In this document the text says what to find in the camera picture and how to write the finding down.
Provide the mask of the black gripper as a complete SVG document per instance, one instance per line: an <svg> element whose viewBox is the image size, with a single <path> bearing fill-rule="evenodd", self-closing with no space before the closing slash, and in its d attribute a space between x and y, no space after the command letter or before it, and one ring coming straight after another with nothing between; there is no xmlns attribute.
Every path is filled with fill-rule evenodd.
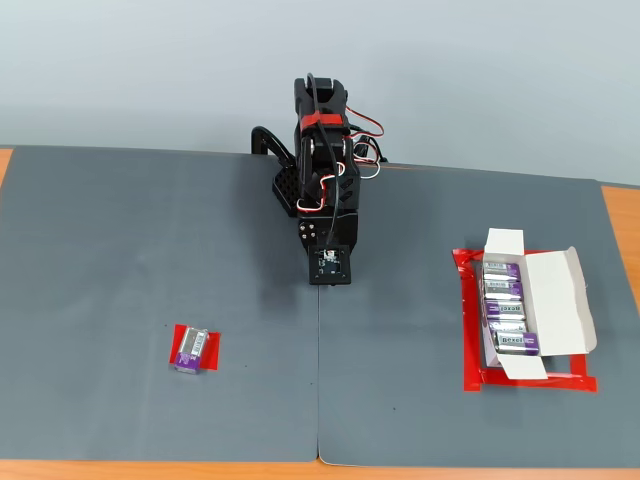
<svg viewBox="0 0 640 480"><path fill-rule="evenodd" d="M298 198L298 235L303 246L348 245L358 238L360 174L344 162L314 172Z"/></svg>

